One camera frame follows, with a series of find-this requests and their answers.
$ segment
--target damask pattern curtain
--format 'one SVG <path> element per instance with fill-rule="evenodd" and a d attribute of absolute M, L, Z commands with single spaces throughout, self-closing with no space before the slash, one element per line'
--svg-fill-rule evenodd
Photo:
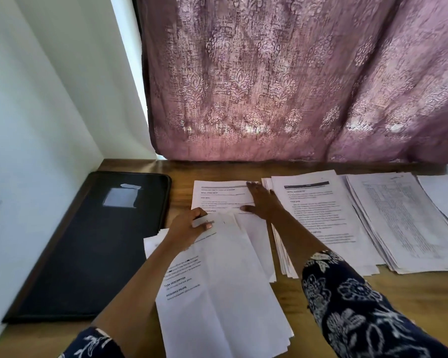
<path fill-rule="evenodd" d="M 448 0 L 138 0 L 180 160 L 448 162 Z"/>

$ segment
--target patterned sleeve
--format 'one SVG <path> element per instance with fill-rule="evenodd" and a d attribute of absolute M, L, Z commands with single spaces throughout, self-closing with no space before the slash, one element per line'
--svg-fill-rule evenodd
<path fill-rule="evenodd" d="M 447 358 L 448 348 L 426 334 L 332 251 L 314 254 L 302 288 L 322 334 L 340 358 Z"/>
<path fill-rule="evenodd" d="M 125 358 L 118 344 L 104 331 L 90 326 L 58 358 Z"/>

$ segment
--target wooden table surface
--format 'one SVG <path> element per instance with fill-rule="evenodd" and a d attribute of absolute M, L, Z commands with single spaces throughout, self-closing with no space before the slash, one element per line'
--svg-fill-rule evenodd
<path fill-rule="evenodd" d="M 260 180 L 262 177 L 288 176 L 335 169 L 338 174 L 376 172 L 414 172 L 426 175 L 448 173 L 444 166 L 428 165 L 343 165 L 304 162 L 171 162 L 148 160 L 105 160 L 103 171 L 164 173 L 172 178 L 170 207 L 166 225 L 191 206 L 194 180 L 229 181 Z M 298 280 L 280 273 L 274 239 L 272 254 L 277 282 L 271 284 L 295 337 L 283 357 L 335 357 L 320 334 Z M 372 287 L 387 296 L 393 306 L 414 320 L 430 335 L 448 346 L 448 272 L 426 272 L 397 275 L 380 266 L 380 274 L 367 278 Z M 0 337 L 0 358 L 57 357 L 89 322 L 37 323 L 9 325 Z M 143 331 L 145 342 L 142 357 L 165 357 L 164 345 L 156 308 L 148 327 Z"/>

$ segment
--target person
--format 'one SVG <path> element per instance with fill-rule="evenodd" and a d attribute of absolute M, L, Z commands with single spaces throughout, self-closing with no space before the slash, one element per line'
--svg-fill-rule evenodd
<path fill-rule="evenodd" d="M 397 312 L 339 255 L 293 218 L 273 191 L 253 182 L 247 186 L 255 206 L 241 209 L 271 222 L 279 232 L 299 272 L 315 322 L 340 358 L 448 358 L 446 346 Z M 177 216 L 155 252 L 60 358 L 134 357 L 169 265 L 211 228 L 209 223 L 192 227 L 192 221 L 204 215 L 206 212 L 197 208 Z"/>

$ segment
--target curtain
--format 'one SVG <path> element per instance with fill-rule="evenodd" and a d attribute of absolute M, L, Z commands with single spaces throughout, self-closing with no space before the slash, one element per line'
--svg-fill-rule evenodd
<path fill-rule="evenodd" d="M 168 159 L 448 162 L 448 0 L 138 0 Z"/>

